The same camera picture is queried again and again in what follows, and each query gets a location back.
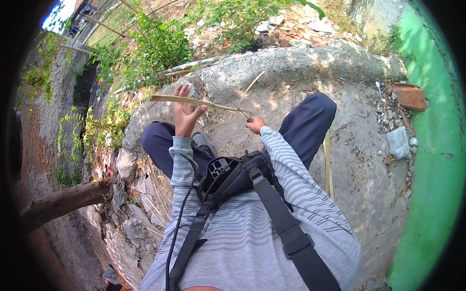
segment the striped long-sleeve shirt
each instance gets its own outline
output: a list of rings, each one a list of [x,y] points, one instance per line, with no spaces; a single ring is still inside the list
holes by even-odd
[[[312,237],[315,250],[341,289],[348,289],[361,257],[360,243],[340,209],[314,182],[281,134],[266,126],[260,133],[285,199],[293,206],[293,216]],[[180,205],[198,171],[190,142],[188,137],[173,137],[172,215],[154,262],[141,283],[142,290],[165,290],[165,265]],[[193,190],[183,210],[170,269],[199,208]],[[181,290],[194,286],[224,291],[307,290],[293,262],[286,259],[281,239],[253,190],[224,202],[207,220],[200,238],[207,242],[191,255],[179,282]]]

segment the shoulder strap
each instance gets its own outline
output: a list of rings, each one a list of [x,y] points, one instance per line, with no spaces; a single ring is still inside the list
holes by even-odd
[[[262,175],[257,165],[249,164],[246,171],[272,220],[272,225],[281,238],[285,255],[293,261],[309,290],[340,291],[335,277],[315,251],[310,235],[301,230],[298,221],[288,211],[284,201]]]
[[[199,211],[196,213],[196,217],[192,222],[188,234],[186,235],[185,242],[179,250],[178,256],[176,258],[175,264],[170,271],[168,276],[169,285],[165,287],[166,291],[176,291],[178,290],[178,282],[183,276],[183,273],[188,263],[189,257],[191,254],[202,244],[204,244],[206,239],[199,239],[199,235],[206,224],[207,218],[210,214],[210,204],[204,203]]]

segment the green wall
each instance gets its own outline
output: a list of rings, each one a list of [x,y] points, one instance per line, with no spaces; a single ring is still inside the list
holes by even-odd
[[[417,290],[439,259],[459,211],[465,183],[464,105],[452,60],[438,31],[419,4],[400,19],[410,83],[424,90],[430,107],[413,114],[419,148],[411,206],[387,270],[393,291]]]

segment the gray shoe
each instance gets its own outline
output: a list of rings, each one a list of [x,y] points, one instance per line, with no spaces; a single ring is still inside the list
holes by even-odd
[[[205,151],[208,155],[217,158],[217,153],[215,152],[215,146],[207,137],[205,132],[203,131],[196,131],[192,134],[192,140],[196,143],[201,150]]]

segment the dark blue pants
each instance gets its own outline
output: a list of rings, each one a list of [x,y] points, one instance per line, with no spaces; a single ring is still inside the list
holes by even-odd
[[[324,93],[316,92],[309,95],[283,119],[279,132],[307,169],[332,124],[335,112],[336,104]],[[145,152],[169,179],[173,173],[173,160],[168,148],[173,146],[174,135],[173,124],[154,122],[145,128],[141,138]],[[191,142],[191,146],[194,160],[199,165],[199,173],[204,175],[213,157],[196,146],[194,141]]]

